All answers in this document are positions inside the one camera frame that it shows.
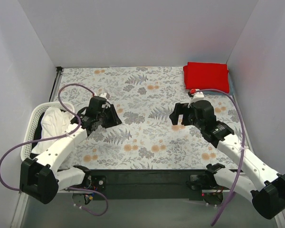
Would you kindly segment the red t shirt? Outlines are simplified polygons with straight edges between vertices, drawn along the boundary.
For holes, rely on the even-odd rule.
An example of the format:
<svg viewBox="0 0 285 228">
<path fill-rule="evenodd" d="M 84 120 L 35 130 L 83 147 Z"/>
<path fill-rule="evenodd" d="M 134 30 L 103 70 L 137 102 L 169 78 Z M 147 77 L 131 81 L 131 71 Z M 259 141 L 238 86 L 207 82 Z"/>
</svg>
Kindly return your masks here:
<svg viewBox="0 0 285 228">
<path fill-rule="evenodd" d="M 188 62 L 183 67 L 185 88 L 230 92 L 227 64 Z"/>
</svg>

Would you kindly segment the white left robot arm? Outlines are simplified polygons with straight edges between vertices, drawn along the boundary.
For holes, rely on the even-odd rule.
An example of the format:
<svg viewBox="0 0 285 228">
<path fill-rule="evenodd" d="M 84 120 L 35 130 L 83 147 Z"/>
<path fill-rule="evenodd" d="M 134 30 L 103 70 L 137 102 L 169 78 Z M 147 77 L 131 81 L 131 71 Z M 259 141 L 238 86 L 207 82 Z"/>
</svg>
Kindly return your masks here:
<svg viewBox="0 0 285 228">
<path fill-rule="evenodd" d="M 67 156 L 82 141 L 98 129 L 120 125 L 115 107 L 108 101 L 109 94 L 102 93 L 90 99 L 88 107 L 73 118 L 67 128 L 68 136 L 55 141 L 36 158 L 26 158 L 20 168 L 19 188 L 43 204 L 48 204 L 58 191 L 69 187 L 86 190 L 91 186 L 91 172 L 88 168 L 75 165 L 67 170 L 59 170 Z"/>
</svg>

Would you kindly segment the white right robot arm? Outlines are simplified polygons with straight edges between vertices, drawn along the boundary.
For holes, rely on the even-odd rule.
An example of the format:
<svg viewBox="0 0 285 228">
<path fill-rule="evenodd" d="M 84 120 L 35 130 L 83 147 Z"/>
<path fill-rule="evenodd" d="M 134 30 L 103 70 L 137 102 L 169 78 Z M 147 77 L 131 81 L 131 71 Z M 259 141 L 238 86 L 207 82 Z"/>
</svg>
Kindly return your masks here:
<svg viewBox="0 0 285 228">
<path fill-rule="evenodd" d="M 272 219 L 285 209 L 285 174 L 267 166 L 249 149 L 245 149 L 234 131 L 218 121 L 207 100 L 191 104 L 176 103 L 169 118 L 177 125 L 182 115 L 184 126 L 193 125 L 202 137 L 238 165 L 245 176 L 237 175 L 222 164 L 208 164 L 204 174 L 192 181 L 194 186 L 216 189 L 219 186 L 243 196 L 266 219 Z"/>
</svg>

